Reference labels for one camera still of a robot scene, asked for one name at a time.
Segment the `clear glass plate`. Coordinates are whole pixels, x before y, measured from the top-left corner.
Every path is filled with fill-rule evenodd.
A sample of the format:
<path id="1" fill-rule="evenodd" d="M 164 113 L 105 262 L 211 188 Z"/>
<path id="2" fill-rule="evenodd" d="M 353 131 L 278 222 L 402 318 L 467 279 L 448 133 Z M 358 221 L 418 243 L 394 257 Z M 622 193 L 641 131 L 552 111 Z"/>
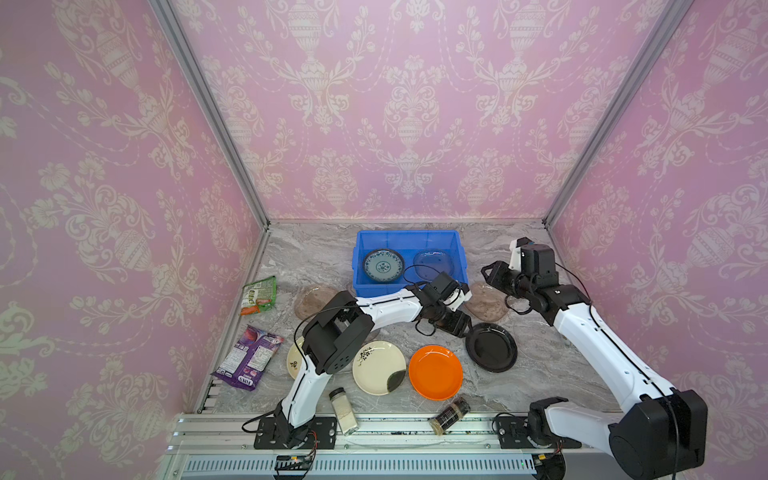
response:
<path id="1" fill-rule="evenodd" d="M 422 281 L 431 282 L 440 273 L 454 274 L 454 262 L 447 251 L 426 249 L 418 252 L 413 259 L 413 270 Z"/>

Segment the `blue patterned ceramic plate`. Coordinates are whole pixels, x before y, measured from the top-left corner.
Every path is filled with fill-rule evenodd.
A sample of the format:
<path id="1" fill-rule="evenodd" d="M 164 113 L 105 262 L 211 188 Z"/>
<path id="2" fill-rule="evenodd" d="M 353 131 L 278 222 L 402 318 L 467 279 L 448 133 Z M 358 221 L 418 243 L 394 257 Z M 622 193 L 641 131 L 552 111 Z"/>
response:
<path id="1" fill-rule="evenodd" d="M 375 283 L 391 283 L 405 271 L 406 263 L 396 251 L 386 248 L 369 252 L 363 259 L 363 272 Z"/>

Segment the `pinkish translucent plate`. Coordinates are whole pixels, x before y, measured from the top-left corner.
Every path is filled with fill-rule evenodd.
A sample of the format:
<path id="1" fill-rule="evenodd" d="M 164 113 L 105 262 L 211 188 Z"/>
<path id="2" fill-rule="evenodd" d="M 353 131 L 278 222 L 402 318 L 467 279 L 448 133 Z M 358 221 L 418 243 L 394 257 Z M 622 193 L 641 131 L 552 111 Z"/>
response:
<path id="1" fill-rule="evenodd" d="M 470 286 L 471 298 L 464 303 L 470 314 L 480 322 L 496 323 L 509 312 L 505 295 L 483 282 Z"/>

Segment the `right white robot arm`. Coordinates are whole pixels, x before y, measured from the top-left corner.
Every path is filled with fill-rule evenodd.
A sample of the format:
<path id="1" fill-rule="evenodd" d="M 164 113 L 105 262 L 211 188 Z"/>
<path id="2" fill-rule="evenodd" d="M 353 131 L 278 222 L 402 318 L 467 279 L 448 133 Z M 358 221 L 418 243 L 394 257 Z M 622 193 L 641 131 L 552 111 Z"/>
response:
<path id="1" fill-rule="evenodd" d="M 485 282 L 525 300 L 576 347 L 607 385 L 618 415 L 551 397 L 529 407 L 530 439 L 540 446 L 571 439 L 610 455 L 632 479 L 657 479 L 705 462 L 708 406 L 654 371 L 606 324 L 582 287 L 563 284 L 553 249 L 526 237 L 511 245 L 509 261 L 482 267 Z"/>

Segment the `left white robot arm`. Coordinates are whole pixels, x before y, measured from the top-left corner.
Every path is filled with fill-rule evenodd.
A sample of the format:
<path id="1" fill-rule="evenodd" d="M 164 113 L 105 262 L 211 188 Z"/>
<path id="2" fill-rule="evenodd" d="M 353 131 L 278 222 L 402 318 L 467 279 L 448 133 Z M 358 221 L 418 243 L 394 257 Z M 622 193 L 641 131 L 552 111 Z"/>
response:
<path id="1" fill-rule="evenodd" d="M 460 336 L 469 319 L 460 307 L 471 298 L 467 284 L 444 272 L 426 284 L 408 285 L 382 296 L 335 295 L 303 329 L 299 371 L 274 411 L 276 423 L 288 432 L 308 426 L 331 376 L 351 362 L 373 331 L 425 320 Z"/>

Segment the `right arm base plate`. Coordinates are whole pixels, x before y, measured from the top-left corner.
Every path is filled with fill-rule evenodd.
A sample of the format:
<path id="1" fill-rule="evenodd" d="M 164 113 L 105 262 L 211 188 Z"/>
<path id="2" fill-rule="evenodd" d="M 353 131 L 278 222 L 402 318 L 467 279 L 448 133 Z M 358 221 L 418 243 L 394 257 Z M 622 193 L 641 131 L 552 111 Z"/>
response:
<path id="1" fill-rule="evenodd" d="M 539 420 L 530 423 L 526 416 L 508 412 L 494 416 L 491 429 L 502 449 L 580 449 L 583 446 L 579 441 L 551 433 Z"/>

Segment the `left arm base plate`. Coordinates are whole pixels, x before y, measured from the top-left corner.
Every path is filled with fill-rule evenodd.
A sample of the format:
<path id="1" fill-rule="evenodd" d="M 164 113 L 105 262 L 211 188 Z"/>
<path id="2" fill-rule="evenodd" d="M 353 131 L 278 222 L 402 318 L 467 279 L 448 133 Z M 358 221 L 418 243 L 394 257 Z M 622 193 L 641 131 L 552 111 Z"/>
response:
<path id="1" fill-rule="evenodd" d="M 265 417 L 257 425 L 253 447 L 256 450 L 333 450 L 337 425 L 337 419 L 332 416 L 315 416 L 296 428 L 282 418 Z"/>

